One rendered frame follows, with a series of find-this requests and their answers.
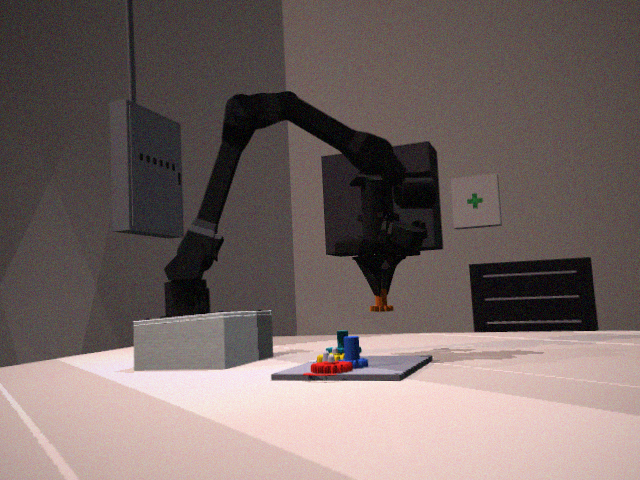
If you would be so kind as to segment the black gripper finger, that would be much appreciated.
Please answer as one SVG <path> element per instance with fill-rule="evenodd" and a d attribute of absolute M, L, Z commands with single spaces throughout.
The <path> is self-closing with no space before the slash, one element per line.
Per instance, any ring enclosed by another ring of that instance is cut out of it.
<path fill-rule="evenodd" d="M 386 289 L 387 295 L 396 266 L 405 259 L 406 256 L 390 256 L 382 264 L 381 289 Z"/>
<path fill-rule="evenodd" d="M 367 255 L 352 257 L 364 274 L 374 295 L 381 294 L 382 264 L 388 255 Z"/>

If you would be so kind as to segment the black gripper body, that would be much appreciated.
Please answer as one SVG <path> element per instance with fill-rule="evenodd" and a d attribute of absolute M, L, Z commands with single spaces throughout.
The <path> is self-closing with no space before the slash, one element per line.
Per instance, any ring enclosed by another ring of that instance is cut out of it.
<path fill-rule="evenodd" d="M 362 221 L 363 236 L 349 236 L 338 238 L 335 242 L 335 254 L 358 252 L 358 256 L 388 255 L 416 256 L 420 255 L 420 248 L 408 249 L 389 240 L 380 243 L 380 230 L 383 219 L 390 215 L 394 220 L 392 207 L 370 207 L 362 209 L 362 215 L 357 215 L 357 221 Z"/>

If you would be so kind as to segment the blue gear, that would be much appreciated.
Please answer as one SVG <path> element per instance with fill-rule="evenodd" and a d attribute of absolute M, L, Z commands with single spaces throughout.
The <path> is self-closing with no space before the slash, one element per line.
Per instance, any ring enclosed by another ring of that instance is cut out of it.
<path fill-rule="evenodd" d="M 368 366 L 367 359 L 360 359 L 359 336 L 346 336 L 344 339 L 344 358 L 337 362 L 352 363 L 353 369 L 365 368 Z"/>

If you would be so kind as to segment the yellow gear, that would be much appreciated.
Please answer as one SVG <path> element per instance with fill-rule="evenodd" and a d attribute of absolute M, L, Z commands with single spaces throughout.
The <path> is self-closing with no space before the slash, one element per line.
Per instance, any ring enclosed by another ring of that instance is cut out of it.
<path fill-rule="evenodd" d="M 329 354 L 333 354 L 334 355 L 335 361 L 343 360 L 343 358 L 344 358 L 344 352 L 342 352 L 342 353 L 341 352 L 329 353 Z M 318 355 L 317 356 L 317 363 L 322 363 L 322 359 L 323 359 L 323 354 L 322 355 Z"/>

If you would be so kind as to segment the teal gear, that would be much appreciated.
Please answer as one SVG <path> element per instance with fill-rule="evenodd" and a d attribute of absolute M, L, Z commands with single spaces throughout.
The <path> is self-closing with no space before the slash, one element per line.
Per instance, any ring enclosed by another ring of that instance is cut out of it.
<path fill-rule="evenodd" d="M 343 337 L 346 337 L 346 336 L 348 336 L 348 330 L 337 331 L 337 346 L 335 346 L 335 347 L 338 348 L 338 352 L 341 352 L 341 353 L 344 352 L 344 339 L 343 339 Z M 332 348 L 333 347 L 328 347 L 328 348 L 325 349 L 325 351 L 328 350 L 329 353 L 332 353 Z M 362 352 L 360 346 L 359 346 L 359 352 Z"/>

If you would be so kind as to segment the red gear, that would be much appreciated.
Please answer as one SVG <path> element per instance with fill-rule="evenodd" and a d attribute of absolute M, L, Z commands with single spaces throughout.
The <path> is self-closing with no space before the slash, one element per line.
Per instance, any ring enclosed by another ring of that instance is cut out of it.
<path fill-rule="evenodd" d="M 336 374 L 352 371 L 352 363 L 349 362 L 337 362 L 334 363 L 317 363 L 311 365 L 311 372 L 317 374 Z"/>

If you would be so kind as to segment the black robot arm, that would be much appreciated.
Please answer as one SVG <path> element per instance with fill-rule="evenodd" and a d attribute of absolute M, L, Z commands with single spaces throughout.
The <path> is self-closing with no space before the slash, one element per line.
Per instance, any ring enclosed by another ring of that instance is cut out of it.
<path fill-rule="evenodd" d="M 224 242 L 217 234 L 218 224 L 241 154 L 256 129 L 282 120 L 339 150 L 359 170 L 350 186 L 361 186 L 362 209 L 393 208 L 393 199 L 401 209 L 433 207 L 437 192 L 431 172 L 405 172 L 385 139 L 348 128 L 291 91 L 234 95 L 225 105 L 221 143 L 197 216 L 164 268 L 171 281 L 165 282 L 166 316 L 161 319 L 212 313 L 210 289 L 201 278 L 214 259 L 218 261 Z M 380 243 L 390 240 L 408 249 L 421 248 L 426 232 L 425 222 L 403 223 L 399 214 L 394 220 L 386 215 Z"/>

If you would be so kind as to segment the orange gear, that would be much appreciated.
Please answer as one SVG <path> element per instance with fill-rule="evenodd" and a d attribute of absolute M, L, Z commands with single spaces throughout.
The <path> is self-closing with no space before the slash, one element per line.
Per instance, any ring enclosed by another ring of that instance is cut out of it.
<path fill-rule="evenodd" d="M 370 311 L 393 311 L 392 305 L 387 305 L 387 292 L 386 289 L 381 289 L 380 295 L 375 295 L 376 306 L 370 306 Z"/>

